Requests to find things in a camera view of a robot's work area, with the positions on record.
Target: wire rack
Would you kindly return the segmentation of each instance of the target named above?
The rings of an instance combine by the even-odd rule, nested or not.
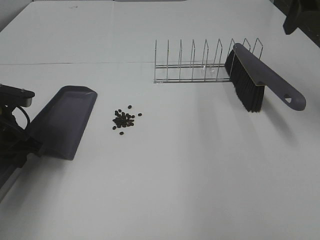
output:
[[[227,57],[232,50],[231,46],[235,44],[232,38],[229,44]],[[252,53],[257,51],[257,44],[260,46],[260,52],[257,57],[260,59],[264,46],[260,39],[257,38],[254,42],[253,48],[251,44],[245,38],[242,45],[244,45],[249,51],[252,49]],[[187,59],[183,59],[183,43],[180,39],[179,49],[176,56],[178,61],[169,61],[169,54],[171,54],[169,48],[169,40],[167,41],[166,49],[166,61],[157,62],[157,40],[155,40],[154,49],[154,83],[221,83],[230,82],[229,75],[225,70],[225,61],[222,61],[224,48],[220,38],[218,39],[214,56],[210,57],[210,48],[207,39],[204,41],[204,48],[202,53],[202,60],[195,60],[196,56],[196,44],[195,40],[192,40],[191,51],[187,52]]]

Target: white tabletop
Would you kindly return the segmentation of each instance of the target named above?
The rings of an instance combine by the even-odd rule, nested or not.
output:
[[[238,2],[37,2],[9,24],[0,33],[0,79],[36,93],[31,118],[64,85],[88,86],[98,99],[74,161],[30,156],[0,203],[0,238],[319,239],[319,48],[299,30],[285,36],[285,16],[269,1]],[[73,14],[75,26],[86,23],[77,11],[97,37],[90,42],[85,31],[61,49],[81,31],[59,25]],[[43,28],[29,28],[36,19]],[[202,22],[194,34],[177,30],[187,40],[260,37],[262,60],[304,94],[305,111],[267,88],[262,111],[248,113],[232,83],[153,84],[154,40],[180,39],[173,19]],[[44,21],[60,43],[41,34]],[[161,21],[165,34],[154,28]],[[40,36],[47,42],[35,42]],[[39,64],[54,62],[75,64]],[[120,136],[114,110],[127,105],[143,116]]]

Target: brush handle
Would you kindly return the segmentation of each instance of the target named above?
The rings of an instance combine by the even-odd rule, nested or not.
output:
[[[268,86],[285,104],[296,111],[306,108],[305,97],[241,43],[236,43],[233,51],[255,85]]]

